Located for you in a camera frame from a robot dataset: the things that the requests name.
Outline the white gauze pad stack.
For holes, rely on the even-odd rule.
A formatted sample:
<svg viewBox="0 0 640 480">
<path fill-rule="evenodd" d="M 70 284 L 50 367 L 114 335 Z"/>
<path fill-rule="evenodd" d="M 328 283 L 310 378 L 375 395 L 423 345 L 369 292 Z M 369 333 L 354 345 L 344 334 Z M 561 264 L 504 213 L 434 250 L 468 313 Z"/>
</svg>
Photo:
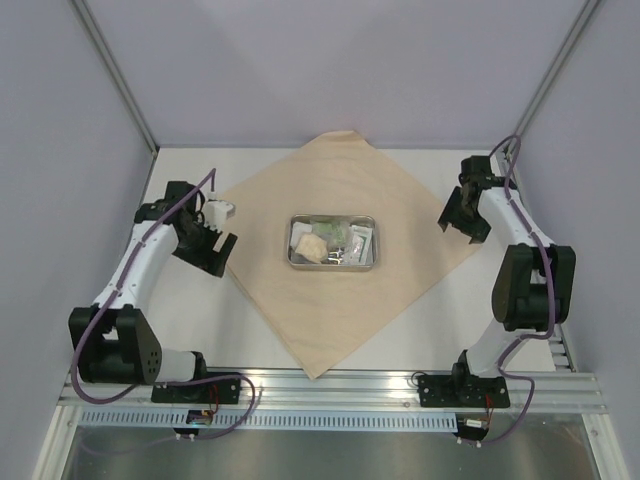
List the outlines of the white gauze pad stack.
<svg viewBox="0 0 640 480">
<path fill-rule="evenodd" d="M 309 223 L 294 222 L 291 226 L 289 246 L 292 249 L 296 249 L 301 237 L 305 234 L 310 234 L 313 227 Z"/>
</svg>

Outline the stainless steel tray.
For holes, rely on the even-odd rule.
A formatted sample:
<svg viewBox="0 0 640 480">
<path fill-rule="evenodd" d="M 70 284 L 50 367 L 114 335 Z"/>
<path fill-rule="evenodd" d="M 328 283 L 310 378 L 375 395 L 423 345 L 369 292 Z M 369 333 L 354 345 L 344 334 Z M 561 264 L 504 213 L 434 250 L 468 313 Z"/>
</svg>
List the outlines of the stainless steel tray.
<svg viewBox="0 0 640 480">
<path fill-rule="evenodd" d="M 365 272 L 378 260 L 376 221 L 365 215 L 294 215 L 285 241 L 286 259 L 298 270 Z"/>
</svg>

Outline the beige cloth mat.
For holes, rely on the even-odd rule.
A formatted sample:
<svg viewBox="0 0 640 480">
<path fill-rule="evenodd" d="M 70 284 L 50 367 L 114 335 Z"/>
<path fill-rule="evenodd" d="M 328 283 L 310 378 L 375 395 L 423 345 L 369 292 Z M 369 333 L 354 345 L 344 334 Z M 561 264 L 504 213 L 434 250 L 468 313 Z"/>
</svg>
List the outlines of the beige cloth mat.
<svg viewBox="0 0 640 480">
<path fill-rule="evenodd" d="M 475 252 L 442 230 L 442 203 L 353 131 L 323 134 L 226 191 L 238 240 L 227 270 L 306 374 L 317 378 Z M 367 272 L 302 271 L 285 255 L 297 214 L 365 215 L 380 251 Z"/>
</svg>

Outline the long needle holder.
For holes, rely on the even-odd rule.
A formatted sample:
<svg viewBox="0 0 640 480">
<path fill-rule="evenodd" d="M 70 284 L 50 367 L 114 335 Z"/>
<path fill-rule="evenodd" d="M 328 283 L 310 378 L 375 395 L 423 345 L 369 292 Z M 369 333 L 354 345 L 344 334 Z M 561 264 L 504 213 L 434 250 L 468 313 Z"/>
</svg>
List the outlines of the long needle holder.
<svg viewBox="0 0 640 480">
<path fill-rule="evenodd" d="M 342 265 L 345 261 L 345 249 L 337 247 L 328 252 L 327 262 L 334 265 Z"/>
</svg>

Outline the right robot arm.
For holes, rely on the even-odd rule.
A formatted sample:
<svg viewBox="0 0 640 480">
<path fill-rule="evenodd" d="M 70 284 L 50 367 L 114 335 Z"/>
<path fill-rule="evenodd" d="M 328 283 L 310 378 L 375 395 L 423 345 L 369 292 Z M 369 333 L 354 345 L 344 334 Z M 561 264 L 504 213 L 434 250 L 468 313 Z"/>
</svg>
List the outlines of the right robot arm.
<svg viewBox="0 0 640 480">
<path fill-rule="evenodd" d="M 509 177 L 492 172 L 488 156 L 461 162 L 459 185 L 438 220 L 481 244 L 490 235 L 505 247 L 491 293 L 493 319 L 459 361 L 468 370 L 454 375 L 456 401 L 475 404 L 487 392 L 484 377 L 502 376 L 504 367 L 529 340 L 546 340 L 569 313 L 576 254 L 552 240 L 526 211 Z"/>
</svg>

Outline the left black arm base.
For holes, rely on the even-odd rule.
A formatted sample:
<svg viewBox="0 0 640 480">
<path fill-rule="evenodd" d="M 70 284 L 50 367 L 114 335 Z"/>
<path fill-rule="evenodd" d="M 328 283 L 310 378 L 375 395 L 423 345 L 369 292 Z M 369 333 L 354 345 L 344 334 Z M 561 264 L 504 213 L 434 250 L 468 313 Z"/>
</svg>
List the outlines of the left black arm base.
<svg viewBox="0 0 640 480">
<path fill-rule="evenodd" d="M 213 372 L 205 375 L 211 382 L 192 386 L 154 387 L 151 402 L 156 404 L 237 405 L 241 380 L 236 372 Z"/>
</svg>

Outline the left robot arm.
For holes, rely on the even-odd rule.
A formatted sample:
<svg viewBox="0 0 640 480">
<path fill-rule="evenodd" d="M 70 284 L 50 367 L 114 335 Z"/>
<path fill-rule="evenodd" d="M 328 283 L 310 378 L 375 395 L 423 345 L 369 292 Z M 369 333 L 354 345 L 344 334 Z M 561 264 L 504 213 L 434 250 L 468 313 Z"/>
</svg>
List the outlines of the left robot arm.
<svg viewBox="0 0 640 480">
<path fill-rule="evenodd" d="M 176 258 L 222 277 L 237 237 L 223 226 L 234 204 L 186 181 L 167 183 L 163 197 L 134 215 L 130 243 L 104 290 L 68 320 L 76 375 L 85 383 L 174 383 L 186 400 L 209 389 L 206 363 L 196 351 L 162 347 L 147 318 L 165 264 Z"/>
</svg>

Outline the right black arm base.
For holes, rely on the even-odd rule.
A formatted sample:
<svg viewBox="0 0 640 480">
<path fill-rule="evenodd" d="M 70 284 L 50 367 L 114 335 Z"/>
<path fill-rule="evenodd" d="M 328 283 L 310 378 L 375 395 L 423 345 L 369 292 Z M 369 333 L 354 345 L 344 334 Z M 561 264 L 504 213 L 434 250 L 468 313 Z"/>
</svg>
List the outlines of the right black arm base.
<svg viewBox="0 0 640 480">
<path fill-rule="evenodd" d="M 506 409 L 511 406 L 503 377 L 482 378 L 420 373 L 414 377 L 420 406 L 423 408 Z"/>
</svg>

